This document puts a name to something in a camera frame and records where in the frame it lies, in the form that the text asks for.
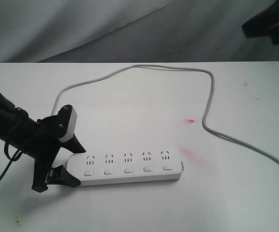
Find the power outlet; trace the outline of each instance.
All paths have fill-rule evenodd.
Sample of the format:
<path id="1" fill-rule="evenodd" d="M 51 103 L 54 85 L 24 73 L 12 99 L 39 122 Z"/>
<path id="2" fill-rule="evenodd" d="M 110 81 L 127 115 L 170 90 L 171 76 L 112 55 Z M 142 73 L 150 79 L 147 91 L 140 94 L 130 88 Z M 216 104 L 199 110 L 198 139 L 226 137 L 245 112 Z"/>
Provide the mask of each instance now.
<path id="1" fill-rule="evenodd" d="M 66 169 L 81 181 L 81 186 L 90 186 L 179 179 L 183 163 L 177 149 L 150 149 L 109 155 L 73 154 Z"/>

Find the red mark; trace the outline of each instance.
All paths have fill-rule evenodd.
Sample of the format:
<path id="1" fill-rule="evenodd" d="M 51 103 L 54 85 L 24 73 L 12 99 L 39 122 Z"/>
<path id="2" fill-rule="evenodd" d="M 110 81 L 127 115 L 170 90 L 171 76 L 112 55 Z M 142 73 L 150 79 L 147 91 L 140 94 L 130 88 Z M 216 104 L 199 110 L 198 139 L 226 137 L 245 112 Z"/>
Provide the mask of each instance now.
<path id="1" fill-rule="evenodd" d="M 179 152 L 183 155 L 187 156 L 188 158 L 191 158 L 192 161 L 195 161 L 199 166 L 207 169 L 213 169 L 213 167 L 202 157 L 194 154 L 191 150 L 187 149 L 186 147 L 183 147 L 181 145 L 179 146 Z"/>
<path id="2" fill-rule="evenodd" d="M 195 120 L 192 120 L 192 119 L 186 119 L 186 120 L 184 120 L 184 122 L 185 122 L 185 123 L 193 123 L 193 122 L 195 122 Z"/>

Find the white cable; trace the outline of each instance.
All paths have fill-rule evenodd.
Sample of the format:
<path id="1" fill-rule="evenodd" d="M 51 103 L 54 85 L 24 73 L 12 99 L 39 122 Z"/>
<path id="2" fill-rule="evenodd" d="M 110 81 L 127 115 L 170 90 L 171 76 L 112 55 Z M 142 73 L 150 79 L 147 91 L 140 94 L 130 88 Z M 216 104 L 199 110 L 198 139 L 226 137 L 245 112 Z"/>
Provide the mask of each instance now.
<path id="1" fill-rule="evenodd" d="M 134 64 L 134 65 L 131 65 L 131 66 L 128 66 L 128 67 L 124 67 L 122 69 L 119 69 L 119 70 L 116 70 L 104 77 L 100 77 L 100 78 L 97 78 L 97 79 L 94 79 L 94 80 L 91 80 L 91 81 L 84 81 L 84 82 L 81 82 L 81 83 L 77 83 L 77 84 L 74 84 L 74 85 L 70 85 L 70 86 L 67 86 L 66 88 L 62 89 L 61 92 L 58 94 L 57 96 L 57 99 L 56 99 L 56 102 L 54 104 L 54 107 L 53 107 L 53 110 L 52 110 L 52 114 L 51 115 L 54 115 L 56 110 L 57 110 L 57 107 L 58 107 L 58 103 L 59 103 L 59 100 L 62 96 L 62 94 L 71 89 L 71 88 L 75 88 L 75 87 L 78 87 L 78 86 L 82 86 L 82 85 L 87 85 L 87 84 L 91 84 L 91 83 L 95 83 L 95 82 L 98 82 L 98 81 L 102 81 L 102 80 L 105 80 L 109 77 L 112 77 L 113 75 L 117 74 L 117 73 L 120 73 L 120 72 L 123 72 L 125 70 L 128 70 L 128 69 L 131 69 L 131 68 L 161 68 L 161 69 L 173 69 L 173 70 L 180 70 L 180 71 L 193 71 L 193 72 L 202 72 L 202 73 L 207 73 L 210 78 L 211 78 L 211 87 L 210 87 L 210 94 L 209 94 L 209 97 L 208 97 L 208 101 L 207 101 L 207 104 L 206 104 L 206 109 L 205 109 L 205 112 L 204 112 L 204 115 L 203 115 L 203 118 L 202 118 L 202 125 L 203 125 L 203 128 L 208 131 L 209 133 L 219 137 L 219 138 L 222 138 L 226 141 L 229 141 L 229 142 L 232 142 L 232 143 L 235 143 L 235 144 L 238 144 L 238 145 L 241 145 L 241 146 L 244 146 L 244 147 L 247 147 L 253 151 L 256 151 L 260 154 L 262 154 L 263 156 L 266 156 L 267 158 L 271 159 L 273 162 L 277 163 L 279 165 L 279 159 L 274 157 L 273 155 L 269 154 L 268 152 L 266 151 L 263 151 L 251 144 L 248 144 L 244 141 L 241 141 L 237 138 L 234 138 L 232 136 L 229 136 L 227 134 L 224 134 L 224 133 L 221 133 L 221 132 L 218 132 L 216 130 L 213 130 L 211 128 L 209 128 L 206 124 L 206 119 L 207 119 L 207 115 L 208 115 L 208 112 L 209 112 L 209 109 L 210 109 L 210 106 L 211 106 L 211 102 L 212 102 L 212 99 L 213 99 L 213 94 L 214 94 L 214 91 L 215 91 L 215 77 L 214 75 L 212 74 L 212 72 L 208 71 L 208 70 L 205 70 L 205 69 L 197 69 L 197 68 L 187 68 L 187 67 L 171 67 L 171 66 L 165 66 L 165 65 L 156 65 L 156 64 Z"/>

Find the white power strip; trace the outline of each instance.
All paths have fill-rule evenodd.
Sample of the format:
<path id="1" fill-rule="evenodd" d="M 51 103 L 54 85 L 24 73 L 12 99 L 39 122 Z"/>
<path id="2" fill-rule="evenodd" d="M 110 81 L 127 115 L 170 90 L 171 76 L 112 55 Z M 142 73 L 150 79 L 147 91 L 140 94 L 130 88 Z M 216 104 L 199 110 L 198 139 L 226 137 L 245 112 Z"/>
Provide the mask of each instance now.
<path id="1" fill-rule="evenodd" d="M 174 149 L 73 154 L 66 167 L 81 186 L 174 180 L 180 178 L 183 168 Z"/>

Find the white table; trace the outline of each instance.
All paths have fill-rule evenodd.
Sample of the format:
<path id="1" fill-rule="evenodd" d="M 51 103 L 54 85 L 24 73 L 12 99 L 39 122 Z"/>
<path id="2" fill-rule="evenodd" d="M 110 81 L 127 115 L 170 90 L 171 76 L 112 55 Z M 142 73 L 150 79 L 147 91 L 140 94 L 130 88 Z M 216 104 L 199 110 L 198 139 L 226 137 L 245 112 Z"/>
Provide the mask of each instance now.
<path id="1" fill-rule="evenodd" d="M 0 92 L 43 118 L 63 87 L 127 65 L 0 64 Z M 210 127 L 279 158 L 279 62 L 172 65 L 214 73 Z M 182 177 L 37 193 L 33 159 L 23 155 L 0 183 L 0 232 L 279 232 L 279 166 L 202 128 L 209 87 L 204 73 L 136 68 L 66 92 L 59 108 L 76 108 L 88 152 L 181 146 L 189 151 Z M 55 165 L 69 155 L 61 150 Z M 0 173 L 7 162 L 0 141 Z"/>

